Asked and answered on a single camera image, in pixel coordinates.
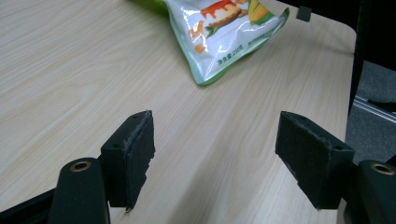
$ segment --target food package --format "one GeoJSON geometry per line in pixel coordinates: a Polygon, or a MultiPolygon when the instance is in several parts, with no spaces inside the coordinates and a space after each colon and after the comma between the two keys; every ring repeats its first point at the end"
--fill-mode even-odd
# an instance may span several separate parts
{"type": "Polygon", "coordinates": [[[223,76],[244,55],[283,27],[286,8],[274,15],[258,0],[163,0],[198,85],[223,76]]]}

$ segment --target wooden table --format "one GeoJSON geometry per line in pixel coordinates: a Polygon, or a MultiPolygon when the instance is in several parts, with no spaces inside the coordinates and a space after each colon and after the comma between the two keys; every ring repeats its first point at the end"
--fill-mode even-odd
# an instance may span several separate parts
{"type": "MultiPolygon", "coordinates": [[[[262,0],[276,15],[287,5],[262,0]]],[[[135,209],[113,223],[335,223],[275,154],[279,113],[344,139],[356,35],[312,15],[286,25],[215,83],[194,84],[152,0],[0,3],[0,211],[98,157],[150,109],[156,154],[135,209]]]]}

